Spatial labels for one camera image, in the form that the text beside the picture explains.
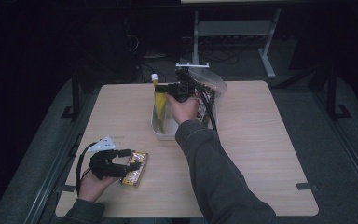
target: hand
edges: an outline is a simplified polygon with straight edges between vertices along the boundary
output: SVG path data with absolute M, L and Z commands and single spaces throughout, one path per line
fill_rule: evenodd
M 84 172 L 80 182 L 79 199 L 94 203 L 103 194 L 103 192 L 118 180 L 117 177 L 104 176 L 103 179 L 98 179 L 90 168 Z
M 173 96 L 169 94 L 166 94 L 165 96 L 171 103 L 173 118 L 179 125 L 187 120 L 193 120 L 196 118 L 200 104 L 196 99 L 189 97 L 185 102 L 179 103 Z

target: white bottle cap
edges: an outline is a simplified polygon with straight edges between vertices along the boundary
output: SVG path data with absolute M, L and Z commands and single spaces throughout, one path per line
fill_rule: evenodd
M 154 80 L 158 80 L 157 74 L 152 74 L 152 81 L 154 81 Z

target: table top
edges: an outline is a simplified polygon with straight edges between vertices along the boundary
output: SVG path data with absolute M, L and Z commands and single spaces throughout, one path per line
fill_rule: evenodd
M 186 157 L 175 141 L 160 141 L 153 133 L 152 84 L 103 86 L 84 132 L 66 185 L 75 185 L 79 154 L 89 143 L 110 135 L 117 149 L 148 152 L 150 157 L 138 189 L 110 186 L 97 201 L 106 217 L 201 217 L 191 188 Z M 278 108 L 264 81 L 227 82 L 218 108 L 218 132 L 223 148 L 243 173 L 250 190 L 271 205 L 277 216 L 314 216 L 319 208 L 307 183 Z M 89 166 L 87 153 L 82 172 Z M 56 208 L 62 217 L 76 200 L 63 191 Z

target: gray sweater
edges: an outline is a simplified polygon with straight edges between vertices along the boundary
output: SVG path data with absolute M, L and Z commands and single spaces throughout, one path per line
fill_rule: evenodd
M 208 223 L 276 223 L 275 212 L 249 190 L 217 132 L 189 120 L 179 126 L 175 137 L 187 158 L 191 184 Z M 62 221 L 98 223 L 103 210 L 101 204 L 76 200 Z

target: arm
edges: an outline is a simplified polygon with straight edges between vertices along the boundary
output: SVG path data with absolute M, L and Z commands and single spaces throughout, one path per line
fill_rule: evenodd
M 272 208 L 248 188 L 242 173 L 226 154 L 217 132 L 194 121 L 198 103 L 183 104 L 167 95 L 179 124 L 176 141 L 184 151 L 200 210 L 213 223 L 276 223 Z
M 116 180 L 116 177 L 106 176 L 100 180 L 87 170 L 81 180 L 78 198 L 72 209 L 62 218 L 62 223 L 101 223 L 104 205 L 95 201 Z

